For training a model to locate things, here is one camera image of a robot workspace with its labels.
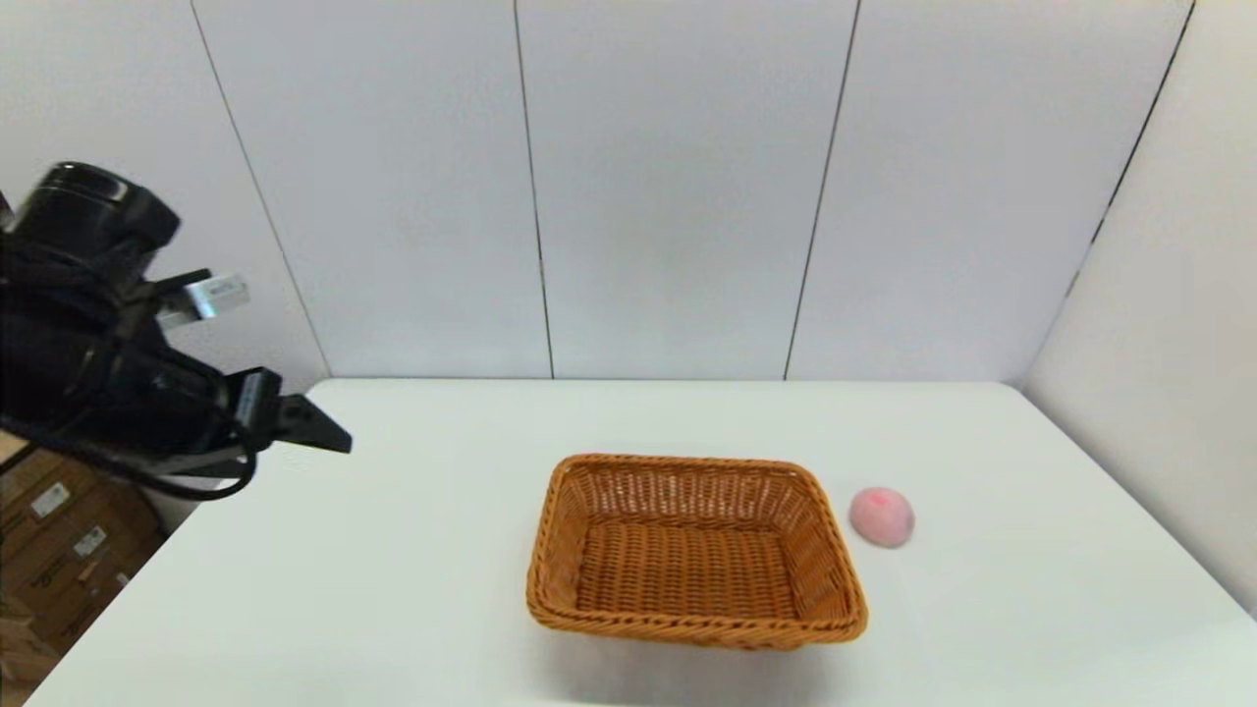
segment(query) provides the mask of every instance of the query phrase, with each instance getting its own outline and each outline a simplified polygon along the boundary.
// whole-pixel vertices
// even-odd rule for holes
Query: white table
[[[333,380],[352,455],[277,445],[202,506],[29,707],[1257,704],[1257,624],[1095,463],[994,384]],[[871,606],[793,653],[566,634],[524,572],[576,452],[789,459],[842,520]]]

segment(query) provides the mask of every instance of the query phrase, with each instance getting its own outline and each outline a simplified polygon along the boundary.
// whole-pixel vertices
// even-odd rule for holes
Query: pink fruit
[[[874,545],[899,547],[913,536],[916,517],[901,493],[874,487],[851,499],[851,525]]]

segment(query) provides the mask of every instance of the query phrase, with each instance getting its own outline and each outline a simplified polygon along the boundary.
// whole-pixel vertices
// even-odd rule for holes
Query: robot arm
[[[54,166],[16,214],[0,198],[0,428],[195,501],[248,484],[277,439],[349,452],[313,403],[279,395],[278,374],[224,375],[170,347],[165,330],[248,299],[235,276],[143,279],[177,228],[152,192],[91,165]]]

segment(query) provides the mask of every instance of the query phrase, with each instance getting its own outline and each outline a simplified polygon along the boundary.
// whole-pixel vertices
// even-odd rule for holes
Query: wicker basket
[[[851,640],[869,620],[802,467],[607,454],[554,469],[528,609],[554,629],[783,650]]]

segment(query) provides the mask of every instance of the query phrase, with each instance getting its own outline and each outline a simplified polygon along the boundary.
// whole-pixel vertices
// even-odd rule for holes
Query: black cable
[[[77,288],[91,282],[94,287],[89,292],[94,296],[113,304],[122,301],[121,293],[108,278],[92,267],[92,263],[70,253],[29,238],[8,238],[4,245],[8,255],[4,273],[6,286]],[[101,258],[107,259],[111,254],[112,250],[106,252]]]
[[[233,433],[241,442],[248,439],[248,430],[245,430],[244,425],[241,425],[235,418],[217,406],[215,406],[214,410],[229,421]],[[249,482],[253,481],[253,477],[258,470],[258,454],[246,445],[244,447],[243,454],[245,457],[244,469],[241,470],[240,478],[236,483],[226,488],[216,489],[189,488],[182,484],[168,482],[161,477],[134,469],[122,462],[118,462],[117,459],[112,459],[96,449],[92,449],[91,447],[77,442],[69,442],[68,438],[58,438],[55,435],[44,434],[39,429],[29,426],[20,420],[10,420],[9,429],[18,437],[23,437],[29,440],[34,447],[41,447],[44,449],[74,457],[111,476],[116,476],[137,486],[165,493],[166,496],[178,498],[181,501],[217,501],[220,498],[226,498],[228,496],[239,493],[244,489],[244,487],[249,486]]]

